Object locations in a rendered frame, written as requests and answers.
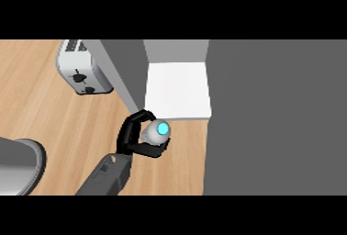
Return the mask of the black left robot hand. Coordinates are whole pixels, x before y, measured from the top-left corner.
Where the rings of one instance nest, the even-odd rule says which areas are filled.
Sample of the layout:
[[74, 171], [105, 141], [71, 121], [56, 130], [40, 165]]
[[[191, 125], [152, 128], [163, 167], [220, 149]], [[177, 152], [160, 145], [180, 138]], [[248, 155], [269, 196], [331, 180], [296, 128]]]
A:
[[117, 138], [118, 154], [132, 155], [136, 153], [151, 158], [161, 156], [161, 153], [167, 150], [172, 139], [169, 138], [160, 145], [151, 145], [140, 140], [140, 134], [155, 119], [160, 118], [145, 109], [126, 118]]

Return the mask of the grey cabinet with white interior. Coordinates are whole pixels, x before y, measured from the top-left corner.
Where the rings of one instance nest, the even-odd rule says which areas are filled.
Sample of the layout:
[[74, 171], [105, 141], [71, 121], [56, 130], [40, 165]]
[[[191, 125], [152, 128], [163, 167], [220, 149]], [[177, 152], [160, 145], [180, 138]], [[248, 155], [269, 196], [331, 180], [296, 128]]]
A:
[[205, 39], [87, 39], [92, 57], [130, 112], [167, 120], [208, 119]]

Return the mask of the dark grey cabinet door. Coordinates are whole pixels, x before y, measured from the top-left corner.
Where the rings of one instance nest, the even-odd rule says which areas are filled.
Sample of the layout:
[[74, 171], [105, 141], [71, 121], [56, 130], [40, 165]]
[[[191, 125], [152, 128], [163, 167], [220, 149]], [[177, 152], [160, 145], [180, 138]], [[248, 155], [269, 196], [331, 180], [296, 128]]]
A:
[[347, 40], [214, 40], [208, 195], [347, 195]]

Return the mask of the silver toaster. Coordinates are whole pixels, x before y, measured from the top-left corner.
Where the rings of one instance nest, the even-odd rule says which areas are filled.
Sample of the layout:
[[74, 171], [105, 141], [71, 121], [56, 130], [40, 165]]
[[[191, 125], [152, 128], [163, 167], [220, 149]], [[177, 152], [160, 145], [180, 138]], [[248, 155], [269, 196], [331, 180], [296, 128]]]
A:
[[56, 58], [58, 73], [78, 95], [109, 94], [114, 87], [81, 39], [61, 42]]

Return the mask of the grey metal pot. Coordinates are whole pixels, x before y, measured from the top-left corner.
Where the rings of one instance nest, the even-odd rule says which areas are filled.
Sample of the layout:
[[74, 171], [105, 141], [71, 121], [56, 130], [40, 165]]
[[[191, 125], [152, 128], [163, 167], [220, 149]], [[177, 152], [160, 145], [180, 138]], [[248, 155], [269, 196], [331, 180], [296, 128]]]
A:
[[42, 180], [46, 150], [31, 139], [0, 137], [0, 196], [27, 196]]

